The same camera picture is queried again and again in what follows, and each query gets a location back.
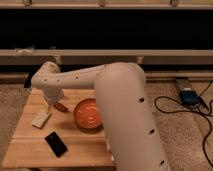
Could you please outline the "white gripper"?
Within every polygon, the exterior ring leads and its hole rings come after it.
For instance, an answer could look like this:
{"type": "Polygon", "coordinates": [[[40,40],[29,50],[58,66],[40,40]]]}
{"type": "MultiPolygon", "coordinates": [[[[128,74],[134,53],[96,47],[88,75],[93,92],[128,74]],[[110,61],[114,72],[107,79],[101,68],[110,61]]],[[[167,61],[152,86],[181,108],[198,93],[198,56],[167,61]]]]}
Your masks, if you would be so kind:
{"type": "Polygon", "coordinates": [[[64,96],[62,89],[47,89],[43,91],[43,97],[49,105],[58,102],[64,96]]]}

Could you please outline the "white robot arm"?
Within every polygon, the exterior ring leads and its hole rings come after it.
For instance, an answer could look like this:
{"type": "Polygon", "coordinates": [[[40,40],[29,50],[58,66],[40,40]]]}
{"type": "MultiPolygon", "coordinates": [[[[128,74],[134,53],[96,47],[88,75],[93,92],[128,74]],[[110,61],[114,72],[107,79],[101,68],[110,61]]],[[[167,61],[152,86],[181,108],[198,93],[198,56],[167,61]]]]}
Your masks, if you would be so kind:
{"type": "Polygon", "coordinates": [[[43,91],[49,104],[60,100],[65,89],[92,88],[117,171],[171,171],[138,64],[117,62],[61,72],[57,64],[46,62],[31,84],[43,91]]]}

